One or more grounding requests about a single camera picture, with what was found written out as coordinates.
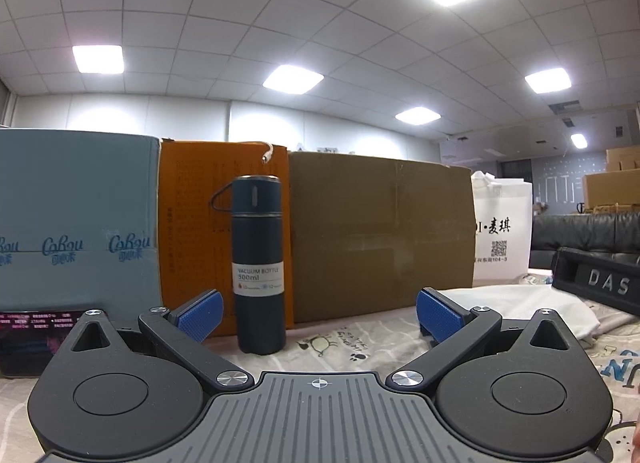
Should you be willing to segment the black leather sofa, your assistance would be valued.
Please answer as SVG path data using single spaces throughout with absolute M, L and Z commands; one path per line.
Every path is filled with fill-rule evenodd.
M 626 214 L 540 215 L 533 220 L 529 267 L 551 269 L 561 247 L 639 264 L 638 212 Z

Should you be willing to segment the brown cardboard box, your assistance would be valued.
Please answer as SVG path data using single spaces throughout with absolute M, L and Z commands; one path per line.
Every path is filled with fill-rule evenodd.
M 294 319 L 408 307 L 423 287 L 470 287 L 476 223 L 468 168 L 290 156 Z

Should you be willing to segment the orange cardboard box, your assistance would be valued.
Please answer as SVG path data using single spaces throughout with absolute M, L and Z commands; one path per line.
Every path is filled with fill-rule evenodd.
M 273 175 L 282 183 L 285 325 L 294 327 L 288 150 L 266 142 L 171 141 L 160 144 L 157 244 L 163 304 L 175 309 L 206 290 L 224 298 L 218 336 L 235 333 L 228 192 L 234 178 Z

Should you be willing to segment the stacked cardboard boxes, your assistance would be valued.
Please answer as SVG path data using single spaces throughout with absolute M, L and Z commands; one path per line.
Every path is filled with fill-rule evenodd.
M 595 210 L 604 206 L 638 207 L 640 169 L 638 145 L 608 149 L 605 172 L 585 175 L 582 182 L 585 206 Z

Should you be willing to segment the white tote bag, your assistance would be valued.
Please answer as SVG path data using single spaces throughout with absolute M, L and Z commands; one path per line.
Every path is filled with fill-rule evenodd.
M 524 179 L 471 176 L 475 209 L 475 285 L 509 284 L 526 275 L 533 229 L 533 189 Z

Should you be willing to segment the folded white garment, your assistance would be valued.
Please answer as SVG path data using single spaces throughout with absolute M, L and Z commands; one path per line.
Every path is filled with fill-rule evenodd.
M 504 319 L 529 320 L 539 309 L 552 309 L 559 313 L 576 339 L 585 339 L 600 327 L 600 321 L 587 304 L 549 284 L 488 285 L 442 293 L 465 309 L 486 306 Z

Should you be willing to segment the blue-grey Cabau cardboard box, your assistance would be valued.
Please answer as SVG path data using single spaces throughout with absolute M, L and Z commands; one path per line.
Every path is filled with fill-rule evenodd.
M 148 136 L 2 130 L 2 310 L 128 320 L 160 305 L 159 160 Z

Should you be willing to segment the patterned bed sheet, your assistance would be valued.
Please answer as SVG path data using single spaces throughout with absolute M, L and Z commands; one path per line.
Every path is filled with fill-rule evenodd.
M 544 275 L 536 270 L 518 284 L 546 284 Z M 613 429 L 606 444 L 613 450 L 612 461 L 628 462 L 634 449 L 629 437 L 639 418 L 639 321 L 599 304 L 584 303 L 596 314 L 600 327 L 580 342 L 613 398 Z M 262 371 L 375 371 L 386 376 L 430 347 L 412 307 L 303 324 L 288 331 L 285 348 L 270 356 L 242 353 L 233 336 L 214 337 L 205 344 L 253 375 Z M 33 379 L 2 379 L 2 461 L 35 462 L 41 457 L 26 411 L 34 385 Z

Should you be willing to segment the dark blue vacuum bottle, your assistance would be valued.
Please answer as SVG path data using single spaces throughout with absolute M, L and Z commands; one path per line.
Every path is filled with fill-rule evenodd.
M 231 274 L 236 336 L 244 353 L 267 356 L 286 342 L 282 190 L 277 177 L 234 178 L 212 197 L 229 191 Z

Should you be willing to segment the smartphone with lit screen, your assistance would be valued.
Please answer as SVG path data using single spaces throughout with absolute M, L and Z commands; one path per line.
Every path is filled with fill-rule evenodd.
M 2 311 L 1 376 L 7 379 L 39 376 L 83 313 L 82 310 Z

